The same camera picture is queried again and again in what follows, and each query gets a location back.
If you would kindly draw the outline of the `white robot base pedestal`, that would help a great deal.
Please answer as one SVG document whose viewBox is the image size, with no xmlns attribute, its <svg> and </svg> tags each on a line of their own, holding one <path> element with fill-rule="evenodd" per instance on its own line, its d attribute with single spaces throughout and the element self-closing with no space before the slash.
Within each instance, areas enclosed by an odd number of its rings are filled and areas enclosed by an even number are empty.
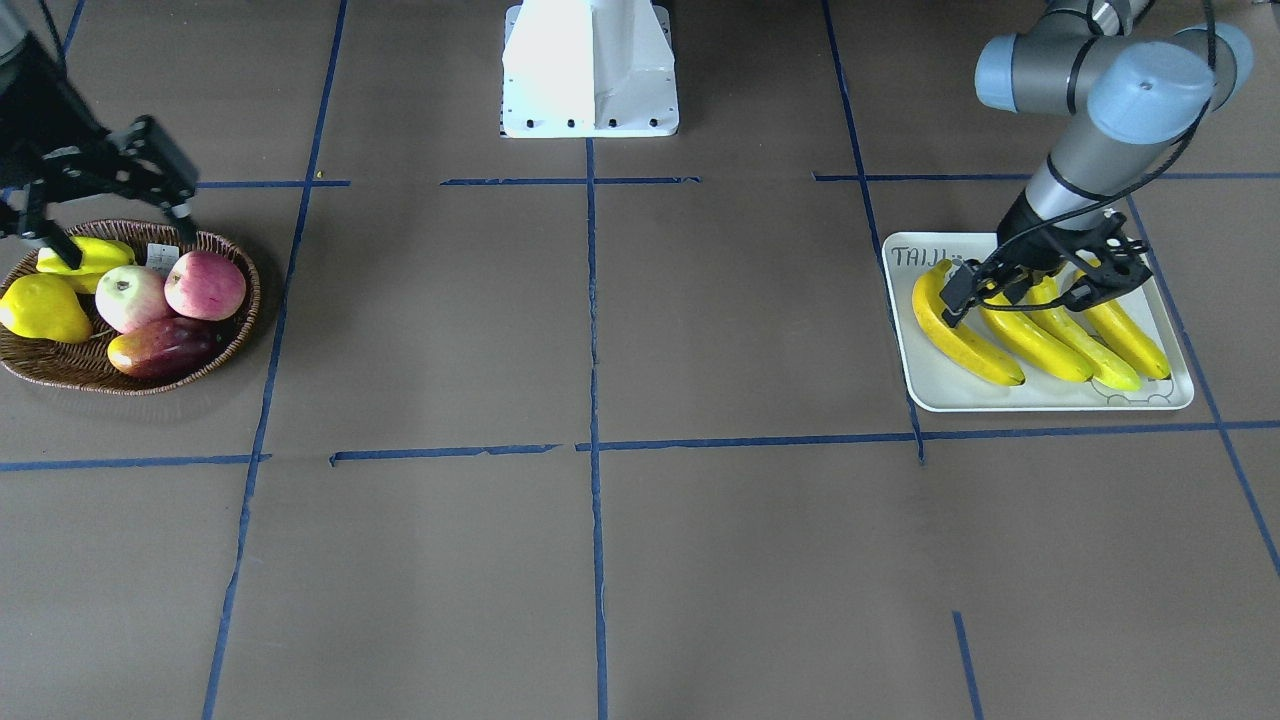
<svg viewBox="0 0 1280 720">
<path fill-rule="evenodd" d="M 507 138 L 650 138 L 681 118 L 669 9 L 654 1 L 521 1 L 506 12 Z"/>
</svg>

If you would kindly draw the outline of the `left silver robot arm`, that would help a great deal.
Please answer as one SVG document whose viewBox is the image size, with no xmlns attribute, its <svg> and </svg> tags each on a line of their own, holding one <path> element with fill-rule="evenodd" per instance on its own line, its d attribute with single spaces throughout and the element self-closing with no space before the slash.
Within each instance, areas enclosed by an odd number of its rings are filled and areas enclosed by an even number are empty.
<svg viewBox="0 0 1280 720">
<path fill-rule="evenodd" d="M 1000 299 L 1032 310 L 1029 291 L 1076 268 L 1044 307 L 1083 311 L 1140 288 L 1146 246 L 1111 206 L 1178 159 L 1201 122 L 1249 79 L 1254 49 L 1204 6 L 1199 26 L 1143 40 L 1147 1 L 1051 1 L 1033 28 L 992 38 L 975 65 L 987 106 L 1065 117 L 1068 126 L 996 229 L 984 260 L 960 265 L 941 290 L 941 320 L 957 327 Z"/>
</svg>

